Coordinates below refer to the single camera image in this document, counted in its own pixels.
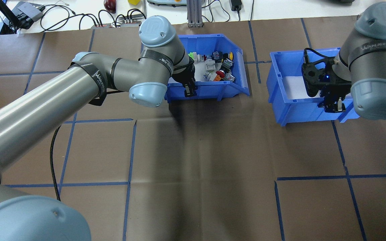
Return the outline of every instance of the metal stand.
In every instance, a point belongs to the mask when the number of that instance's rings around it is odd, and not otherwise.
[[[187,0],[187,25],[189,27],[203,26],[201,0]]]

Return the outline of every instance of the yellow object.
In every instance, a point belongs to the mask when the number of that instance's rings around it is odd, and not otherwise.
[[[138,3],[140,2],[141,0],[127,0],[128,3],[132,4],[132,5],[138,5]]]

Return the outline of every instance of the light blue joint cap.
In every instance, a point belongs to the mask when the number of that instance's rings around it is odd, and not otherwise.
[[[0,241],[90,241],[86,220],[49,197],[25,195],[0,203]]]
[[[141,24],[138,34],[145,46],[156,48],[173,40],[176,31],[165,17],[152,16]]]
[[[130,87],[129,98],[140,105],[156,108],[162,103],[168,87],[158,82],[145,82]]]
[[[363,79],[351,87],[355,112],[366,119],[386,119],[386,79]]]
[[[74,59],[72,61],[80,61],[84,56],[88,54],[97,54],[96,52],[79,52],[75,55]]]
[[[371,38],[386,39],[386,2],[367,8],[355,23],[355,29]]]

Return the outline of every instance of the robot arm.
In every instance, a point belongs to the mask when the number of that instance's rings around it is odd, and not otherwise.
[[[193,62],[166,18],[147,19],[139,35],[145,45],[139,61],[79,53],[67,71],[0,109],[0,177],[88,102],[101,105],[107,88],[129,91],[132,101],[158,107],[171,76],[194,81]]]
[[[145,48],[138,61],[79,53],[64,73],[0,109],[0,177],[84,105],[101,105],[107,88],[158,107],[173,77],[187,87],[186,96],[195,95],[193,60],[168,20],[148,18],[139,35]],[[63,203],[0,185],[0,240],[90,240],[90,231]]]
[[[344,111],[351,92],[355,111],[367,119],[386,119],[386,2],[366,9],[336,57],[310,63],[305,49],[302,73],[308,95],[321,90],[326,112]],[[323,62],[324,69],[316,64]]]

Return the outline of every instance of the power adapter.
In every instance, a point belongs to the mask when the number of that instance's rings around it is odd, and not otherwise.
[[[233,12],[240,11],[242,9],[242,0],[230,0],[230,9]]]

